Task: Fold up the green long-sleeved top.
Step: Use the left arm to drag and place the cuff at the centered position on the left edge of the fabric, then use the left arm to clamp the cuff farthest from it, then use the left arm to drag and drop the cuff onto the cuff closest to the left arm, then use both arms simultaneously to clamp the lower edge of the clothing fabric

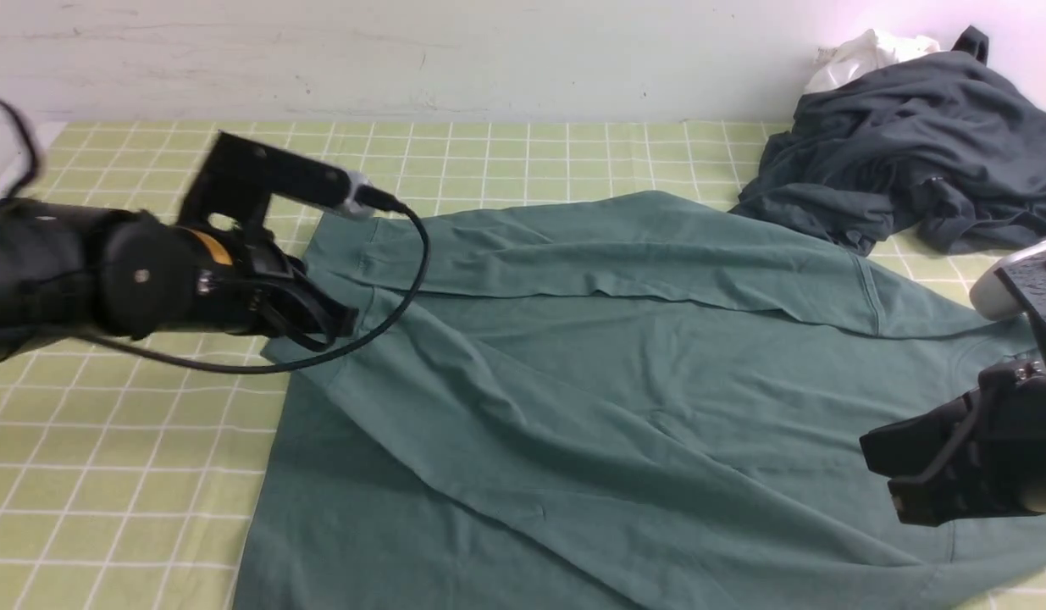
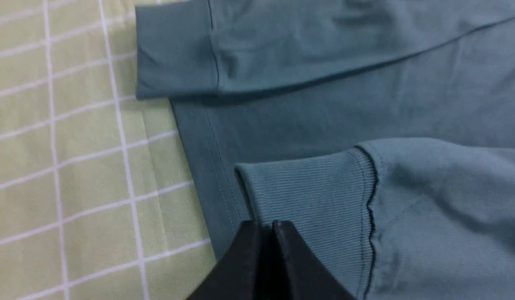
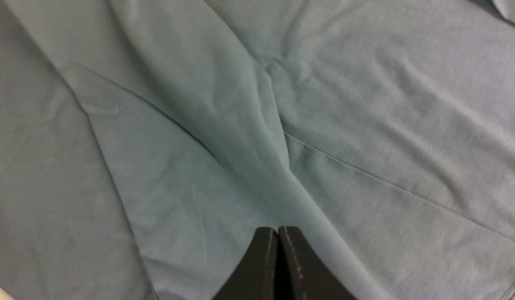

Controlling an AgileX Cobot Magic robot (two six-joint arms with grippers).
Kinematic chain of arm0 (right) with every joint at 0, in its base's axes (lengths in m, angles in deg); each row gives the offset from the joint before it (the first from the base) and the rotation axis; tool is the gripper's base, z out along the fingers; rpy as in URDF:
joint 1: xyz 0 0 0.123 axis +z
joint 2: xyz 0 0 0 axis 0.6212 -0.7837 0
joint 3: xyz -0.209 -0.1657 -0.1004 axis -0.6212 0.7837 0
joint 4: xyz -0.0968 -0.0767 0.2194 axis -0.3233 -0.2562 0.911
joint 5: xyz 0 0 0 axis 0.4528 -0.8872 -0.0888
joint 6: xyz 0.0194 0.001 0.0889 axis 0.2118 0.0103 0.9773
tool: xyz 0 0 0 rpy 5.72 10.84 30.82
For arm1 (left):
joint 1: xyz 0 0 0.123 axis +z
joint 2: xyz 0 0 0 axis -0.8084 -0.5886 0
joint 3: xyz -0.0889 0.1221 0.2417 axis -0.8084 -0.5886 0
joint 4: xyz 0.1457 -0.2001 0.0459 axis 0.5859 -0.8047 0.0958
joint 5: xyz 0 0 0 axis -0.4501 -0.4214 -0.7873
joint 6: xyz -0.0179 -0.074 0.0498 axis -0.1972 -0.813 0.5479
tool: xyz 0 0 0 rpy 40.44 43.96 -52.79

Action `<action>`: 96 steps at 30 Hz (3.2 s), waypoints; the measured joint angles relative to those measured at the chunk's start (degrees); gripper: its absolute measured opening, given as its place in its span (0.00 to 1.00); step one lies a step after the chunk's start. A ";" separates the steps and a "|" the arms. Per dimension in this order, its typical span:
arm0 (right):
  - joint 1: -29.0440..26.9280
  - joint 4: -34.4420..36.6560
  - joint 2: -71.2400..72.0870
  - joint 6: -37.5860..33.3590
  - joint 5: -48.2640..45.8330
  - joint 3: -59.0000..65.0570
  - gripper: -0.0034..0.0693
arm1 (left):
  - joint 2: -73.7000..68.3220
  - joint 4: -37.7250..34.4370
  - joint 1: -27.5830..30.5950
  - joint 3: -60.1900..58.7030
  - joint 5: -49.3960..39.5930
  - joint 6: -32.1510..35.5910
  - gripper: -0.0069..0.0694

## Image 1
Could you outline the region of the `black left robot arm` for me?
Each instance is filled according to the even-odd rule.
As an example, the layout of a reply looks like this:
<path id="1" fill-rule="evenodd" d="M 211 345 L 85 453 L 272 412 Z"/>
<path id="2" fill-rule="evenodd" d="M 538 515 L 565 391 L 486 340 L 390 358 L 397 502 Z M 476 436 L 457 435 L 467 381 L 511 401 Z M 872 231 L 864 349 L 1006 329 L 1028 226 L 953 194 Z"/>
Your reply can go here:
<path id="1" fill-rule="evenodd" d="M 356 321 L 263 225 L 166 225 L 31 198 L 0 208 L 0 363 L 69 337 L 158 332 L 287 337 L 324 352 Z"/>

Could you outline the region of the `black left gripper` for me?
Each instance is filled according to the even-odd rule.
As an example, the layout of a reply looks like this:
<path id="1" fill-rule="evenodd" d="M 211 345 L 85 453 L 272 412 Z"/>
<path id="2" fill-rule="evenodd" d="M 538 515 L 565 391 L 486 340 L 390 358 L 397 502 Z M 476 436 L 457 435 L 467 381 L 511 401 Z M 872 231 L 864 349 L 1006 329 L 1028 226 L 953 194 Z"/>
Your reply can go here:
<path id="1" fill-rule="evenodd" d="M 353 336 L 360 310 L 317 293 L 306 266 L 286 254 L 270 230 L 247 235 L 238 225 L 220 229 L 182 217 L 180 238 L 195 264 L 183 332 L 283 336 L 311 352 Z"/>

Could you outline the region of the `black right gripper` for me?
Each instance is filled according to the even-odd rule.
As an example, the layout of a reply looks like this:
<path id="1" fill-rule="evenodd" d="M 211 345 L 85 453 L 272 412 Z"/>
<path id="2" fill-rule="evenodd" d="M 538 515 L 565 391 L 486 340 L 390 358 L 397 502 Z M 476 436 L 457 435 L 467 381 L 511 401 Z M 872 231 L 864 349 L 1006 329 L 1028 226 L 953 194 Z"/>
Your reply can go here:
<path id="1" fill-rule="evenodd" d="M 870 471 L 891 479 L 902 524 L 1046 514 L 1046 368 L 1040 360 L 996 364 L 980 374 L 978 394 L 878 426 L 859 444 Z M 965 447 L 973 479 L 918 478 Z"/>

